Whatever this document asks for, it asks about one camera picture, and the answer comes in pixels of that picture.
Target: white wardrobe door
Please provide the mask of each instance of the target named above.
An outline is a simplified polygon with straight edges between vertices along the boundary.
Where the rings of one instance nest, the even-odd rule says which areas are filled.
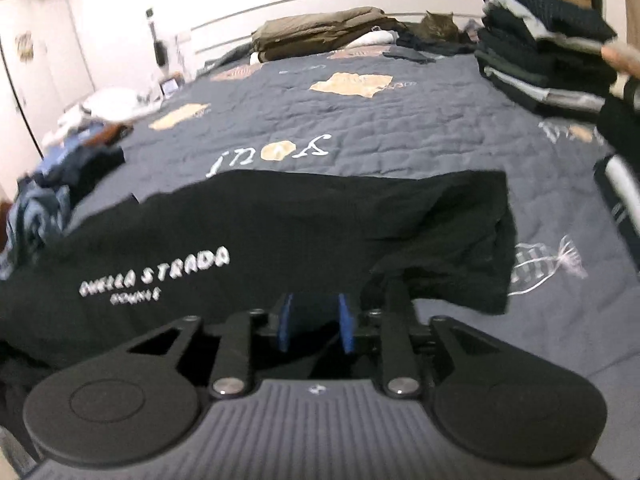
[[[0,186],[13,199],[16,181],[33,171],[40,156],[17,110],[4,67],[0,66]]]
[[[33,55],[21,58],[17,40],[25,34],[33,41]],[[56,128],[64,107],[53,81],[47,45],[32,0],[0,0],[0,40],[20,104],[40,142],[48,131]]]
[[[47,46],[47,60],[65,109],[94,93],[67,0],[31,0],[38,37]]]

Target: tabby cat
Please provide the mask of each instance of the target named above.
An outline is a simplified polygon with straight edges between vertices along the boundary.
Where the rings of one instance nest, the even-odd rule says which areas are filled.
[[[460,31],[453,22],[453,13],[437,14],[426,11],[425,17],[420,23],[406,23],[409,30],[424,41],[445,40],[458,41]]]

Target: bed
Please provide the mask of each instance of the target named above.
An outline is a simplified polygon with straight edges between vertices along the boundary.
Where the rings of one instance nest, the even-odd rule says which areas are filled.
[[[310,89],[336,73],[392,78],[372,97]],[[175,110],[186,118],[175,122]],[[518,229],[508,313],[417,300],[418,315],[453,316],[593,381],[609,407],[594,457],[616,478],[635,479],[640,285],[593,180],[608,148],[573,135],[572,124],[510,102],[473,56],[419,65],[369,47],[241,60],[137,124],[121,142],[126,164],[79,204],[70,229],[130,194],[141,201],[229,170],[403,178],[504,170]]]

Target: blue clothing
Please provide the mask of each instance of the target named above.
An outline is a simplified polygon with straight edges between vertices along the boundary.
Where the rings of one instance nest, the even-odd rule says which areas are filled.
[[[42,162],[38,165],[36,171],[46,175],[52,170],[52,168],[64,162],[66,156],[80,146],[82,142],[87,139],[91,139],[97,134],[101,134],[103,130],[104,124],[101,122],[95,122],[89,124],[81,132],[67,137],[62,146],[53,146],[47,152],[47,155],[42,159]]]
[[[45,245],[62,237],[71,218],[68,186],[43,189],[25,182],[6,218],[7,242],[0,253],[0,280],[31,262]]]

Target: beige patch pattern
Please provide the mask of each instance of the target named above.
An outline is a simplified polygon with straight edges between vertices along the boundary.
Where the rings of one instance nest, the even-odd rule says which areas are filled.
[[[576,139],[580,139],[582,142],[589,143],[593,140],[593,132],[584,126],[578,126],[577,124],[572,124],[569,127],[569,133],[572,134]]]
[[[336,72],[327,81],[313,83],[309,89],[318,92],[331,92],[340,95],[361,95],[372,98],[391,83],[391,75],[349,74]]]
[[[212,81],[231,81],[234,79],[246,79],[252,73],[260,70],[262,68],[261,64],[255,65],[240,65],[233,67],[229,70],[225,70],[224,72],[220,72],[211,78]]]
[[[290,140],[279,140],[263,146],[260,150],[262,160],[283,160],[287,155],[296,151],[296,145]]]
[[[389,50],[388,45],[367,45],[355,48],[335,50],[327,59],[344,59],[346,57],[377,57]]]
[[[169,128],[173,128],[176,124],[182,122],[183,120],[192,118],[195,114],[203,111],[208,107],[209,105],[199,105],[194,103],[181,106],[177,110],[169,112],[164,117],[151,123],[149,127],[153,130],[168,130]]]

